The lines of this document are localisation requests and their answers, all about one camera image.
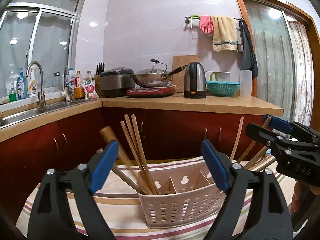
stainless steel sink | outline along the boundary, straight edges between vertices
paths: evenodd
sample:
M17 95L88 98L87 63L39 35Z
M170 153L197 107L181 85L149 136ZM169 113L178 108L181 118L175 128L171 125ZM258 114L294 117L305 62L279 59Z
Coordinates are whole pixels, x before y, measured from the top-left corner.
M60 110L69 106L76 106L82 103L86 103L86 102L90 102L90 101L94 101L94 100L86 100L86 99L82 99L82 100L74 100L74 101L63 101L63 102L57 102L48 106L45 106L44 109L49 110L49 111L55 111L55 110Z
M24 111L21 113L9 115L9 116L5 117L4 119L2 119L0 129L7 127L7 126L10 126L10 125L13 125L15 123L24 121L24 120L28 120L32 117L45 114L47 112L48 112L48 110L46 110L46 109L35 108L35 109L27 110L27 111Z
M53 111L57 111L60 109L64 109L70 106L76 106L79 104L83 104L86 102L93 102L96 99L92 99L92 100L74 100L74 101L63 101L63 102L58 102L58 103L54 103L51 105L47 105L43 108L35 108L35 109L31 109L31 110L27 110L18 114L13 114L13 115L9 115L5 118L3 118L2 122L0 123L0 129L8 127L10 125L16 124L18 122L22 122L25 120L28 120L30 118L36 117L36 116L40 116L42 114L46 114L49 112L53 112Z

rice cooker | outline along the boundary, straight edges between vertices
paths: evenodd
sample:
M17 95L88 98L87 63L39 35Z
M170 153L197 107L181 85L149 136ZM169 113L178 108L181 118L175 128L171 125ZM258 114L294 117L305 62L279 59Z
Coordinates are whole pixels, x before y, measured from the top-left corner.
M118 67L100 74L100 90L105 97L122 97L127 90L135 87L132 79L134 71L130 68Z

teal plastic basket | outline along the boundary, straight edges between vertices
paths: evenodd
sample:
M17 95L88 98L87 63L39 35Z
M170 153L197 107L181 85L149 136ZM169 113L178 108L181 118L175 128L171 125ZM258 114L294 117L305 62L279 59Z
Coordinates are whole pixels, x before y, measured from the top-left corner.
M205 83L210 93L217 97L231 97L240 87L240 83L233 82L206 81Z

striped tablecloth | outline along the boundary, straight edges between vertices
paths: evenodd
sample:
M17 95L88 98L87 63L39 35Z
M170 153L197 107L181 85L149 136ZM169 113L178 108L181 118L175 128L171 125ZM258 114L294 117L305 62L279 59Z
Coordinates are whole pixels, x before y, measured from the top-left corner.
M179 167L192 165L194 163L203 162L202 157L175 161L170 163L150 164L148 167L152 169L162 169L167 167ZM126 166L119 165L119 168L124 171L131 179L131 174L128 172ZM293 186L295 180L286 177L276 172L276 162L269 166L274 171L274 174L281 186L287 204L291 202L293 194ZM17 227L26 236L28 230L28 221L30 211L38 187L34 189L31 195L28 197L27 202L19 216L17 221ZM86 234L85 228L82 224L79 216L73 193L68 194L68 201L71 209L71 213L79 232ZM252 190L247 190L242 212L238 224L235 228L234 234L237 234L243 230L246 217L248 215L249 206L252 198ZM192 224L169 228L169 229L150 229L146 226L145 217L140 205L140 200L136 192L130 188L125 182L123 182L116 174L110 172L102 190L98 191L94 199L102 213L104 219L108 223L112 232L118 240L132 239L132 240L151 240L151 239L187 239L196 240L203 239L210 226L214 222L217 214L213 214L201 221L194 222Z

countertop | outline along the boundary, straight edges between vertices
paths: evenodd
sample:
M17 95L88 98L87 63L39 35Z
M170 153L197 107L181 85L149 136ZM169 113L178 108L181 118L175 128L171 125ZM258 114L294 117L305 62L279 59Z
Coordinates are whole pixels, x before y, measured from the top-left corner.
M202 99L184 98L182 93L165 98L100 98L103 106L207 113L257 114L282 116L284 110L259 98L225 98L208 96Z
M0 129L0 142L43 125L99 107L126 107L230 114L271 114L278 116L283 115L284 112L281 107L255 97L223 98L207 96L203 99L190 99L184 98L183 94L174 94L166 98L99 98L94 102L83 103L49 112Z

